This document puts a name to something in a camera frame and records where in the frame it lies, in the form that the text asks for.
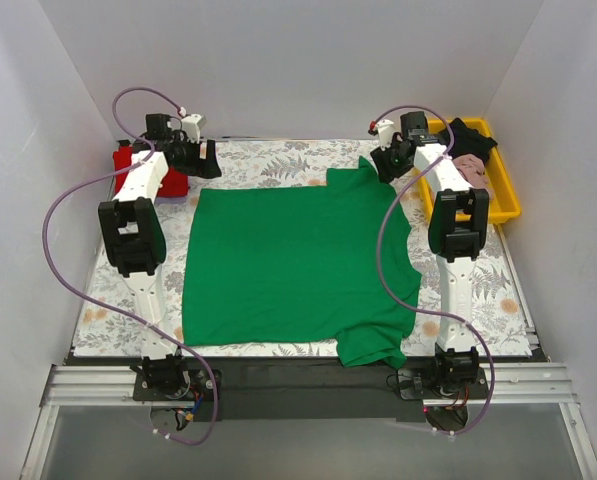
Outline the green t shirt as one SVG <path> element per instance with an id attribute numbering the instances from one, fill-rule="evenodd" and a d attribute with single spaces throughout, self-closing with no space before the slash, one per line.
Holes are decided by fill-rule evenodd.
<path id="1" fill-rule="evenodd" d="M 405 362 L 420 273 L 371 163 L 322 186 L 202 191 L 182 292 L 193 347 L 333 340 L 345 366 Z"/>

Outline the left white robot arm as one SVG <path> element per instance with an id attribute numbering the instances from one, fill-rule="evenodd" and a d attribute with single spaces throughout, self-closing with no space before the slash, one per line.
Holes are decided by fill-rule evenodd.
<path id="1" fill-rule="evenodd" d="M 116 268 L 134 302 L 136 315 L 147 322 L 141 355 L 161 360 L 177 346 L 159 333 L 174 335 L 165 305 L 162 265 L 167 256 L 165 236 L 154 202 L 169 174 L 180 174 L 183 190 L 188 179 L 221 175 L 213 140 L 202 140 L 206 117 L 181 114 L 180 127 L 166 114 L 145 117 L 150 145 L 122 141 L 113 154 L 120 184 L 112 200 L 99 205 L 98 216 L 107 258 Z"/>

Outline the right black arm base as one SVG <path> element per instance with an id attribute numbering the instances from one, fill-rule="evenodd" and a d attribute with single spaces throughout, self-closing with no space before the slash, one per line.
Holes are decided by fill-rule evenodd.
<path id="1" fill-rule="evenodd" d="M 389 374 L 385 383 L 400 400 L 421 402 L 431 429 L 451 436 L 468 427 L 469 401 L 486 401 L 491 393 L 476 347 L 462 352 L 436 347 L 433 357 Z"/>

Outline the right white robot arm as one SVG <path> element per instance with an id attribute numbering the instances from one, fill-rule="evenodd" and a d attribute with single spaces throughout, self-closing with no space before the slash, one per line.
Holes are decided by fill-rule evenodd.
<path id="1" fill-rule="evenodd" d="M 428 244 L 440 274 L 436 347 L 446 354 L 470 352 L 478 344 L 469 325 L 476 260 L 487 236 L 488 191 L 463 177 L 449 154 L 453 132 L 447 132 L 449 140 L 443 144 L 429 131 L 423 111 L 403 114 L 399 125 L 381 117 L 370 123 L 369 133 L 379 142 L 371 158 L 381 182 L 390 183 L 415 168 L 435 195 Z"/>

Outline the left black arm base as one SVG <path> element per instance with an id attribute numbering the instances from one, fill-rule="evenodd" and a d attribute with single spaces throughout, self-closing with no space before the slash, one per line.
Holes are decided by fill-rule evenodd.
<path id="1" fill-rule="evenodd" d="M 164 359 L 144 357 L 131 365 L 134 374 L 132 399 L 136 402 L 165 402 L 173 414 L 175 432 L 183 432 L 207 407 L 209 419 L 213 403 L 220 398 L 223 372 L 214 370 L 211 377 L 204 367 L 191 368 L 180 353 Z"/>

